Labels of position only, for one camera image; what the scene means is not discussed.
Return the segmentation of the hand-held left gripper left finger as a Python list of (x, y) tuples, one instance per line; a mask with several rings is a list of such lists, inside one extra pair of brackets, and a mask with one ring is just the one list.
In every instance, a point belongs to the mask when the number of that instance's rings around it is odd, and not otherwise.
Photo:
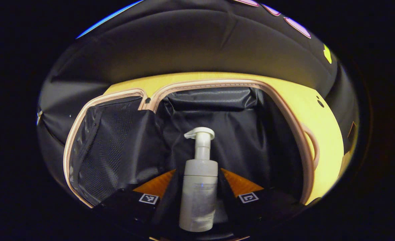
[(136, 236), (158, 236), (179, 192), (179, 174), (173, 169), (147, 182), (117, 189), (93, 208), (98, 217)]

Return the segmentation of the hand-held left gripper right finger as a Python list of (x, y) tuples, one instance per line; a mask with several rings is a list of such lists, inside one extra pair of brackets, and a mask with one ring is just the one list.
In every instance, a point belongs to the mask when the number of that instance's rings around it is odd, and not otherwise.
[(271, 230), (306, 207), (283, 191), (263, 188), (224, 168), (220, 172), (227, 222), (235, 235), (255, 235)]

